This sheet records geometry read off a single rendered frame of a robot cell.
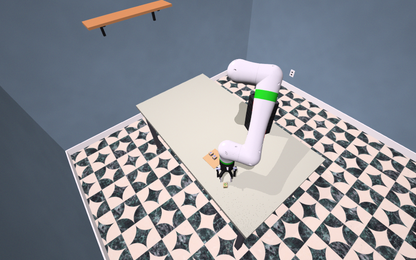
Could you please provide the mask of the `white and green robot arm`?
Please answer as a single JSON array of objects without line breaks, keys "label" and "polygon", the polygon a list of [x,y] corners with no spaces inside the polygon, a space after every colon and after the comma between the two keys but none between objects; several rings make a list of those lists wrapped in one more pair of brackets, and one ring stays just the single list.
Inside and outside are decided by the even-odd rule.
[{"label": "white and green robot arm", "polygon": [[276,65],[236,59],[229,64],[227,75],[234,83],[256,86],[245,143],[224,140],[218,146],[220,165],[229,170],[235,161],[248,166],[259,164],[265,132],[280,91],[283,72]]}]

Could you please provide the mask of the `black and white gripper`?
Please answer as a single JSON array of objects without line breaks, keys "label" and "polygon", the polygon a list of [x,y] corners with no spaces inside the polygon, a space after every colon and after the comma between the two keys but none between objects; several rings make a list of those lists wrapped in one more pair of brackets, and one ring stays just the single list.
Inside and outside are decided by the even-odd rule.
[{"label": "black and white gripper", "polygon": [[[218,174],[219,170],[221,170],[221,173],[220,174]],[[233,174],[232,174],[231,170],[233,170]],[[216,171],[217,171],[217,177],[219,177],[220,180],[222,179],[222,176],[223,176],[223,174],[225,172],[229,172],[229,174],[230,174],[230,182],[231,182],[231,180],[233,179],[233,177],[236,176],[237,167],[232,167],[229,170],[226,170],[226,169],[224,169],[222,167],[220,167],[220,168],[216,167]]]}]

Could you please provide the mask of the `peach flat mat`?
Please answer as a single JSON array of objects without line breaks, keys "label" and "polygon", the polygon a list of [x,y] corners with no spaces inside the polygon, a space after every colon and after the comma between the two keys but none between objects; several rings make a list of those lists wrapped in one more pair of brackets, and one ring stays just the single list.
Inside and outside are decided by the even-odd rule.
[{"label": "peach flat mat", "polygon": [[212,150],[213,155],[215,154],[217,156],[217,159],[213,159],[212,156],[209,155],[209,153],[207,155],[205,155],[203,157],[203,159],[213,168],[215,169],[219,164],[220,164],[220,156],[218,154],[218,150],[214,149]]}]

